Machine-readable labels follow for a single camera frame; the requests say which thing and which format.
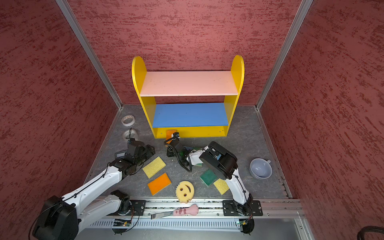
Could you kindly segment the orange sponge front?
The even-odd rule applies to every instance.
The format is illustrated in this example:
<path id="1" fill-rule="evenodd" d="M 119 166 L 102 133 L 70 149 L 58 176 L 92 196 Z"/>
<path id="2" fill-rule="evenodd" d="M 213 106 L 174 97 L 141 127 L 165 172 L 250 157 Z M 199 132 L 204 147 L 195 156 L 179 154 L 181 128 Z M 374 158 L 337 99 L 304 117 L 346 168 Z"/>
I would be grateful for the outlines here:
<path id="1" fill-rule="evenodd" d="M 169 186 L 171 183 L 172 182 L 171 182 L 170 178 L 168 177 L 167 173 L 164 173 L 161 176 L 159 176 L 158 178 L 156 178 L 155 180 L 151 181 L 148 184 L 148 188 L 149 188 L 152 196 L 154 196 L 158 192 L 160 192 L 161 190 L 163 190 L 164 188 Z"/>

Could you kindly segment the orange sponge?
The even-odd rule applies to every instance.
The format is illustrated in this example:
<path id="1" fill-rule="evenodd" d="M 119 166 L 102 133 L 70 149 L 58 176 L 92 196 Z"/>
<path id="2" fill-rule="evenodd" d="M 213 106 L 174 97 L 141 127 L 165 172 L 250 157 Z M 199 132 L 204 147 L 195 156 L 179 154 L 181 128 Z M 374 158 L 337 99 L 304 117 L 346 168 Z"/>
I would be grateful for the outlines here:
<path id="1" fill-rule="evenodd" d="M 168 177 L 167 173 L 164 173 L 161 176 L 159 176 L 158 178 L 156 178 L 155 180 L 151 181 L 148 184 L 148 188 L 149 188 L 152 196 L 154 196 L 158 192 L 160 192 L 161 190 L 163 190 L 164 188 L 169 186 L 171 183 L 172 182 L 171 182 L 170 178 Z"/>
<path id="2" fill-rule="evenodd" d="M 166 131 L 166 140 L 173 137 L 173 134 L 176 133 L 177 130 L 167 130 Z"/>

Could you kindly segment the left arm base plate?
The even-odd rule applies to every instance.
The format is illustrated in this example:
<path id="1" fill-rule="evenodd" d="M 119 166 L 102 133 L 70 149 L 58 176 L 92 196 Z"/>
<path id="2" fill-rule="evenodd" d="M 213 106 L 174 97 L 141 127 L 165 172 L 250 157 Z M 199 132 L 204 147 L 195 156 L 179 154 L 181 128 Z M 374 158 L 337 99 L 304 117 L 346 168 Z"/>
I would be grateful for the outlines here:
<path id="1" fill-rule="evenodd" d="M 123 206 L 119 207 L 114 213 L 108 216 L 116 216 L 120 218 L 131 218 L 132 216 L 143 216 L 146 208 L 146 200 L 128 200 L 123 202 Z"/>

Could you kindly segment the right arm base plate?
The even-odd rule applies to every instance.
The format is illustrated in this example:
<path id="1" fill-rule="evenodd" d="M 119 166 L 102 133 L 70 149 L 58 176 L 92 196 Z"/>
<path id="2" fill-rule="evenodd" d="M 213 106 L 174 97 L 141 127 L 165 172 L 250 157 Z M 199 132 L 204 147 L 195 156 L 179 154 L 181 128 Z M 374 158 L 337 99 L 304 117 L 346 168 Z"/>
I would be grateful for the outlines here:
<path id="1" fill-rule="evenodd" d="M 233 200 L 224 200 L 222 201 L 222 204 L 224 216 L 263 216 L 263 210 L 260 201 L 253 200 L 250 203 L 240 205 Z"/>

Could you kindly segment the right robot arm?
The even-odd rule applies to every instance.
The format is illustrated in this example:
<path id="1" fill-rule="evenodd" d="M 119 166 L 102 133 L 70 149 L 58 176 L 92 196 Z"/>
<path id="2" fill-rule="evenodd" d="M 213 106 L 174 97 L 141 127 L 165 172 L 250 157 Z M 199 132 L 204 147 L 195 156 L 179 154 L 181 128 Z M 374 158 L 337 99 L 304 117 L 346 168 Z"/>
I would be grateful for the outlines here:
<path id="1" fill-rule="evenodd" d="M 216 178 L 227 183 L 237 212 L 243 216 L 253 216 L 253 197 L 242 182 L 238 159 L 233 153 L 215 141 L 200 149 L 187 148 L 177 138 L 164 141 L 164 145 L 167 146 L 167 155 L 176 157 L 180 166 L 187 172 L 191 172 L 192 167 L 198 164 L 208 167 Z"/>

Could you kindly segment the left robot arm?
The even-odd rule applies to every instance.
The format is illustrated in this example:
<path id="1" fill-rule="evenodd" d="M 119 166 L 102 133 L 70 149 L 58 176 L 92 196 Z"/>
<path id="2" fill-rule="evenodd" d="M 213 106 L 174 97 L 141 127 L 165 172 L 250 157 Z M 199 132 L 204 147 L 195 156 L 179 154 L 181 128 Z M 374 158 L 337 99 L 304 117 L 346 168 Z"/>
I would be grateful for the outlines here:
<path id="1" fill-rule="evenodd" d="M 117 152 L 115 160 L 99 175 L 62 197 L 52 196 L 46 200 L 28 236 L 38 240 L 73 240 L 82 230 L 109 214 L 130 219 L 142 216 L 146 201 L 131 202 L 130 196 L 119 190 L 98 202 L 95 199 L 136 174 L 155 153 L 153 146 L 130 139 L 128 149 Z"/>

